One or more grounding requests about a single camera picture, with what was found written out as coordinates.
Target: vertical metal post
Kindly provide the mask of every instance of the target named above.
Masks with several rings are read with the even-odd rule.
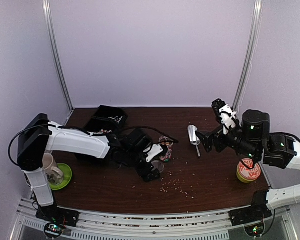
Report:
[[[50,37],[50,43],[51,43],[51,48],[52,48],[52,53],[53,53],[53,60],[56,68],[56,72],[60,81],[61,89],[63,92],[63,95],[65,97],[67,106],[69,108],[69,111],[72,111],[74,109],[69,91],[67,88],[67,84],[65,81],[65,76],[61,67],[61,62],[60,62],[60,56],[57,48],[57,42],[56,42],[56,36],[55,36],[55,31],[54,31],[54,25],[52,21],[52,15],[51,15],[51,9],[50,9],[50,0],[43,0],[43,11],[44,11],[44,17],[46,21],[46,26],[49,32],[49,37]]]
[[[238,106],[240,105],[243,94],[245,92],[244,90],[248,80],[248,73],[251,65],[252,55],[254,53],[254,49],[258,37],[258,31],[259,31],[260,19],[261,19],[261,10],[262,10],[262,0],[255,0],[248,47],[246,50],[246,55],[245,55],[243,69],[240,77],[239,86],[237,88],[234,102],[233,102],[233,110],[235,111],[238,110]]]

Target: robotic arm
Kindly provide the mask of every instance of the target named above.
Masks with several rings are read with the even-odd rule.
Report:
[[[220,126],[212,132],[196,132],[207,153],[213,146],[218,153],[229,147],[252,159],[252,168],[263,158],[266,165],[300,170],[300,139],[289,133],[270,133],[268,113],[247,110],[242,116],[241,126],[236,112],[221,99],[215,100],[212,108]],[[300,184],[255,192],[250,207],[230,212],[232,225],[258,221],[260,212],[265,218],[271,217],[271,210],[297,203],[300,203]]]
[[[76,226],[79,213],[57,207],[53,192],[43,169],[45,151],[65,151],[109,159],[127,167],[134,167],[145,181],[160,178],[160,170],[152,163],[154,157],[165,154],[165,145],[153,144],[141,128],[128,135],[93,133],[77,127],[61,126],[39,114],[21,132],[18,139],[17,165],[25,173],[36,196],[37,218],[54,223],[66,222]]]

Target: mug handle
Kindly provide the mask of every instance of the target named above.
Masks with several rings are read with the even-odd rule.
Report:
[[[51,170],[54,171],[54,172],[56,172],[58,174],[58,177],[57,177],[58,179],[61,179],[64,176],[64,172],[61,171],[59,168],[57,168],[55,166],[53,166],[51,168]]]

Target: red patterned lid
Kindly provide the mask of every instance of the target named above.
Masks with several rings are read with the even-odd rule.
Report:
[[[244,159],[242,159],[242,161],[249,168],[253,167],[253,161],[250,158],[244,158]],[[240,175],[243,178],[245,178],[246,180],[249,180],[249,181],[254,181],[258,177],[260,177],[260,175],[261,175],[261,168],[260,168],[258,163],[254,166],[254,169],[249,170],[241,162],[239,162],[238,167],[237,167],[237,171],[240,173]]]

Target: wooden table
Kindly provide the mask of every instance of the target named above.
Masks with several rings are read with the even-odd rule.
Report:
[[[249,205],[255,191],[268,189],[264,175],[250,184],[237,179],[239,158],[232,149],[206,153],[189,142],[187,127],[200,131],[218,126],[211,108],[125,108],[126,127],[150,126],[177,138],[172,160],[165,164],[161,179],[149,183],[134,168],[78,161],[73,153],[53,153],[58,163],[71,166],[69,185],[56,191],[58,205],[91,211],[124,214],[191,213]],[[83,127],[96,109],[76,109],[69,126]],[[153,140],[160,135],[148,131]]]

